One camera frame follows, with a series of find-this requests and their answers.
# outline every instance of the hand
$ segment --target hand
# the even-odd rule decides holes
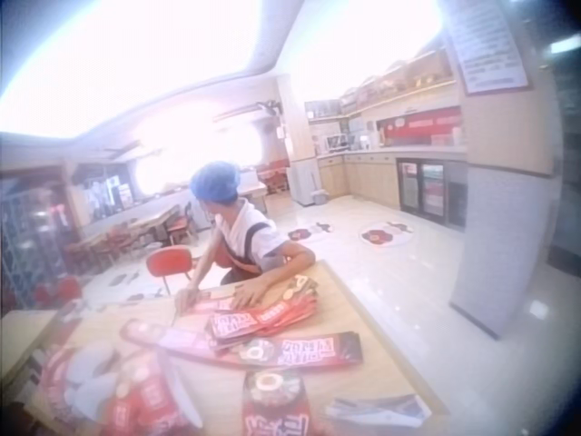
[[[198,296],[199,288],[186,287],[175,295],[175,310],[178,315],[184,313],[192,305]]]
[[[231,307],[234,310],[238,310],[244,307],[255,306],[268,290],[269,285],[261,277],[242,282],[236,287]]]

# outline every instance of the black apron strap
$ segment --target black apron strap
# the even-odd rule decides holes
[[[252,238],[254,237],[254,234],[256,234],[256,232],[265,229],[267,227],[270,227],[268,223],[256,223],[253,226],[251,226],[250,229],[248,229],[244,239],[244,256],[239,256],[238,254],[236,254],[224,239],[224,246],[226,247],[228,255],[230,255],[230,257],[238,263],[243,263],[245,265],[255,265],[256,263],[254,263],[254,259],[252,259]]]
[[[252,259],[252,238],[256,232],[270,227],[267,223],[256,223],[248,232],[246,232],[246,240],[244,241],[244,257],[249,261],[250,264],[254,264],[254,259]]]

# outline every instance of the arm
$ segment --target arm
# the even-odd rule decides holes
[[[283,255],[288,261],[284,265],[265,272],[261,276],[267,288],[271,288],[276,283],[290,279],[290,277],[306,270],[316,260],[315,253],[312,250],[293,241],[287,241],[281,245],[276,250],[276,253]]]
[[[260,301],[266,293],[276,283],[283,282],[290,277],[306,270],[315,263],[315,253],[307,247],[287,241],[275,251],[288,259],[288,261],[270,271],[265,272],[256,279],[250,279],[236,290],[232,307],[240,309],[241,307],[253,306]]]
[[[185,311],[188,306],[195,300],[198,291],[200,290],[200,283],[212,267],[218,246],[222,239],[222,233],[218,229],[214,229],[210,244],[204,252],[202,258],[198,262],[196,269],[193,272],[193,277],[190,282],[179,291],[175,297],[175,308],[178,313]]]

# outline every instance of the person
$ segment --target person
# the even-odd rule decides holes
[[[194,196],[215,216],[216,225],[192,280],[176,296],[178,313],[194,303],[214,262],[231,266],[222,284],[244,281],[236,288],[233,309],[257,304],[274,284],[315,263],[311,250],[289,241],[253,204],[239,198],[239,183],[238,169],[225,162],[208,163],[192,178]]]

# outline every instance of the trash bin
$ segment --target trash bin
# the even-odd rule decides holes
[[[329,200],[329,193],[324,189],[319,189],[318,191],[313,191],[310,193],[312,195],[312,201],[318,206],[325,204]]]

